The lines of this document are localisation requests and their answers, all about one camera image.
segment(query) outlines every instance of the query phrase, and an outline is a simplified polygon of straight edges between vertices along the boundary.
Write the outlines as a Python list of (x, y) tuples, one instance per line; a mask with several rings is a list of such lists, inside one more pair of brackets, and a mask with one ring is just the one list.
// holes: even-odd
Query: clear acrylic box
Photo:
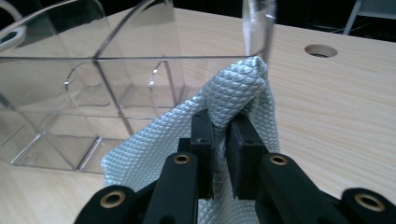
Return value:
[(244, 58), (181, 55), (169, 0), (143, 1), (114, 27), (98, 1), (66, 1), (0, 38), (0, 157), (90, 173), (102, 173), (109, 150)]

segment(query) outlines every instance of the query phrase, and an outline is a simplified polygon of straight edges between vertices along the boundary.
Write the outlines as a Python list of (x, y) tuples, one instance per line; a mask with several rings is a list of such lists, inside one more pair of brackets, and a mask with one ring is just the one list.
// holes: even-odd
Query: wooden table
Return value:
[[(183, 55), (243, 54), (241, 20), (180, 9), (176, 18)], [(396, 203), (396, 44), (281, 25), (275, 31), (269, 64), (282, 152), (333, 196), (363, 187)], [(311, 56), (304, 48), (313, 44), (338, 54)], [(71, 223), (103, 187), (102, 175), (2, 161), (0, 170), (0, 223)]]

